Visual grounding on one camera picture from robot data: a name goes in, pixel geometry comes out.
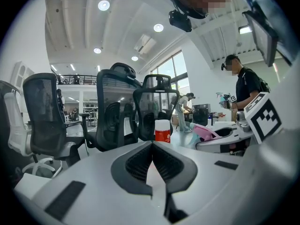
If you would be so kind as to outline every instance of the red and white container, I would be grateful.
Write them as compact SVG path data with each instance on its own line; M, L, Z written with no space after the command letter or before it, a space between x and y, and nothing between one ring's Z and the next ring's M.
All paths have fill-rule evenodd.
M155 141L171 142L171 125L169 120L155 120Z

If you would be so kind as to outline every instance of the bottle label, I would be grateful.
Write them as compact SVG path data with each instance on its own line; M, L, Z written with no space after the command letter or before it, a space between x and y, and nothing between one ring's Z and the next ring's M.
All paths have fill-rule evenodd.
M155 130L155 141L171 143L171 131L157 131Z

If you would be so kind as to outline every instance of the white office chair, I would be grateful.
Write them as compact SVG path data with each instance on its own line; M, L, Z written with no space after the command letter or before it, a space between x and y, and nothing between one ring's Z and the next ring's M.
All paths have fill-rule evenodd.
M15 94L12 92L5 94L4 101L10 123L10 135L8 140L9 148L15 150L18 153L21 153L24 157L33 156L34 159L34 163L25 166L22 169L22 172L25 173L27 169L33 168L32 175L36 175L37 170L40 167L49 169L51 172L54 172L55 169L53 167L45 164L45 162L47 161L52 162L52 158L43 158L38 161L37 156L31 152L29 135L29 132L31 130L28 130L28 126L23 123Z

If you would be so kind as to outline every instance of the man in black shirt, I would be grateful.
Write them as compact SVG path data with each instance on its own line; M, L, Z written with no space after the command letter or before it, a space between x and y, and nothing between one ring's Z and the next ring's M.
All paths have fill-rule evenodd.
M236 103L232 103L231 109L243 111L261 91L260 81L255 72L245 68L240 59L235 55L229 55L225 60L226 71L232 71L233 75L238 75L236 83ZM224 104L224 108L230 109L228 104Z

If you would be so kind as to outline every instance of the ceiling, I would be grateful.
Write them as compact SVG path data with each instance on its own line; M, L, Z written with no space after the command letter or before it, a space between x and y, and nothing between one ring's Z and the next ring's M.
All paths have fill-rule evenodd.
M100 1L46 0L46 46L56 73L96 75L97 65L107 69L115 62L127 63L138 72L162 50L186 36L169 24L168 12L174 8L169 0L107 0L110 2L107 11L98 9ZM231 53L255 50L251 33L237 34L238 27L247 24L241 15L246 8L243 0L233 0L205 19L192 19L193 28L212 61ZM160 33L153 29L157 23L164 26ZM156 44L140 56L134 47L143 34ZM95 47L102 52L94 53ZM139 60L132 61L132 56Z

